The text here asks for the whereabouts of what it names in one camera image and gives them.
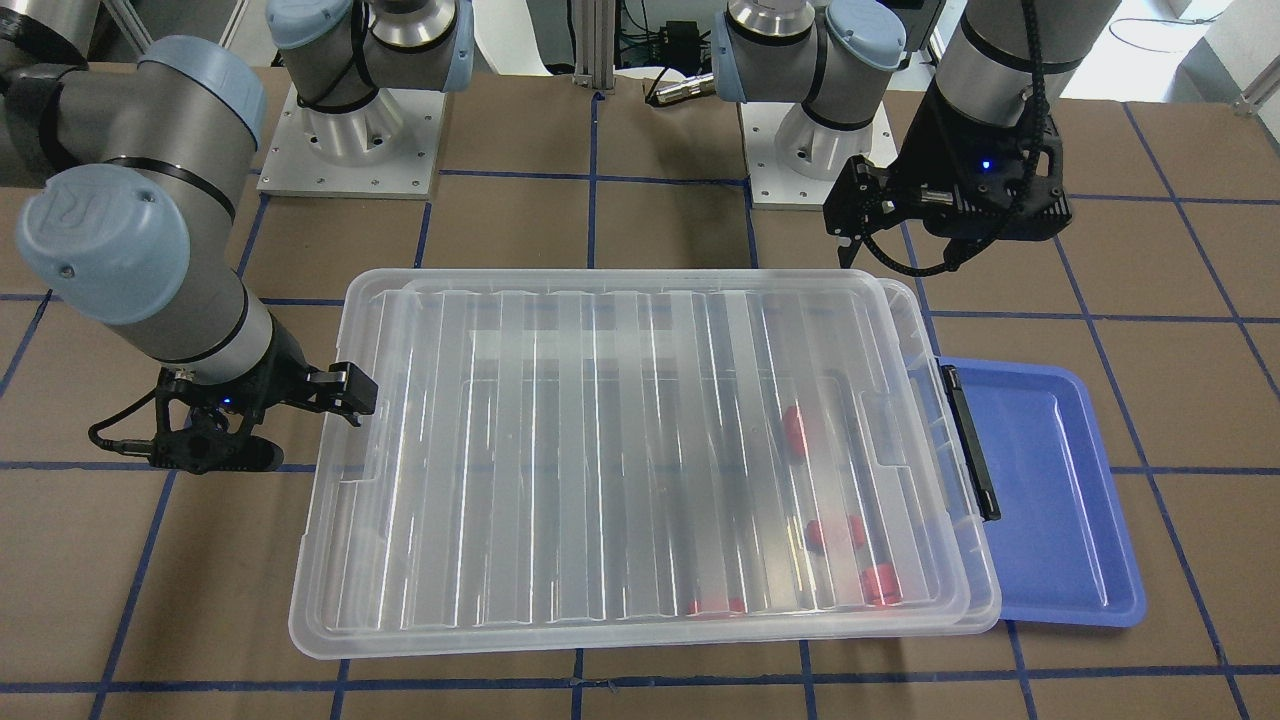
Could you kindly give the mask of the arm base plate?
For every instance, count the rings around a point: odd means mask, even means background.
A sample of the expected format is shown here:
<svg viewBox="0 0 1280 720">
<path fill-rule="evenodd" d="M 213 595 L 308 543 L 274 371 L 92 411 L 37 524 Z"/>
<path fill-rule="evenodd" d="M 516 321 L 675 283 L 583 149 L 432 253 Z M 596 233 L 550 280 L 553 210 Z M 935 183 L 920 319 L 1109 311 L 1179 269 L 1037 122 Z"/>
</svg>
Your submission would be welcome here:
<svg viewBox="0 0 1280 720">
<path fill-rule="evenodd" d="M 271 196 L 428 201 L 448 94 L 383 88 L 347 114 L 305 109 L 288 92 L 259 176 Z"/>
<path fill-rule="evenodd" d="M 887 167 L 897 155 L 883 104 L 855 131 L 819 126 L 799 104 L 748 102 L 739 115 L 751 202 L 760 209 L 819 211 L 847 159 Z"/>
</svg>

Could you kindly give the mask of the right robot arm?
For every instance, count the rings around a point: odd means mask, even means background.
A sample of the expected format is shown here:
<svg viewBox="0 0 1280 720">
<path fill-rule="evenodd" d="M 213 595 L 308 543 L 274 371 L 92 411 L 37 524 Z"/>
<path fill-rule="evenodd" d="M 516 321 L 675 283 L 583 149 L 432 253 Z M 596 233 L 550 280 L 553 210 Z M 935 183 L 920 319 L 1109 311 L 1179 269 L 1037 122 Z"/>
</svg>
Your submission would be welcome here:
<svg viewBox="0 0 1280 720">
<path fill-rule="evenodd" d="M 3 183 L 35 187 L 15 247 L 45 284 L 186 383 L 202 413 L 248 423 L 278 404 L 357 421 L 378 388 L 357 366 L 310 365 L 225 264 L 268 96 L 234 53 L 155 40 L 128 73 L 86 53 L 96 1 L 3 4 Z M 332 161 L 398 143 L 392 90 L 461 91 L 470 1 L 270 1 L 265 20 L 308 137 Z"/>
</svg>

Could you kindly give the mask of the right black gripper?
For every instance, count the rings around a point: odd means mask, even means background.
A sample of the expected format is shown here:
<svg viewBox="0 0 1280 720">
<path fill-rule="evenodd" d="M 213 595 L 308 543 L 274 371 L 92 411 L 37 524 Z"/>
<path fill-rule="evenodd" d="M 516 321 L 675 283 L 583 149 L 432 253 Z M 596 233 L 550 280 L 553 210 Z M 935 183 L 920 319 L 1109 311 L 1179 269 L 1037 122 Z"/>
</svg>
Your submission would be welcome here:
<svg viewBox="0 0 1280 720">
<path fill-rule="evenodd" d="M 187 379 L 178 370 L 160 375 L 161 415 L 170 402 L 189 409 L 191 424 L 209 420 L 228 427 L 238 420 L 243 427 L 264 423 L 266 411 L 276 405 L 307 413 L 333 413 L 351 427 L 360 428 L 364 418 L 376 411 L 379 386 L 353 363 L 334 363 L 326 370 L 308 364 L 298 341 L 273 315 L 270 338 L 262 356 L 239 375 L 212 383 L 196 372 Z"/>
</svg>

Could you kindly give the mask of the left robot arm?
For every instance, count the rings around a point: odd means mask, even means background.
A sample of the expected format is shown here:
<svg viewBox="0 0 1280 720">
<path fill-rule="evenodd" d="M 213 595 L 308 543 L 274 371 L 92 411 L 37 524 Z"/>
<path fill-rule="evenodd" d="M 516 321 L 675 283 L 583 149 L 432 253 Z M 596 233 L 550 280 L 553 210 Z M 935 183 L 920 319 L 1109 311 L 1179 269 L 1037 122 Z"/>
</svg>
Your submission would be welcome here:
<svg viewBox="0 0 1280 720">
<path fill-rule="evenodd" d="M 867 250 L 892 272 L 955 272 L 998 240 L 1041 242 L 1073 220 L 1051 115 L 1115 1 L 969 1 L 896 158 L 841 149 L 872 127 L 908 29 L 881 1 L 731 1 L 710 32 L 717 95 L 785 102 L 785 147 L 832 181 L 826 229 L 841 268 Z"/>
</svg>

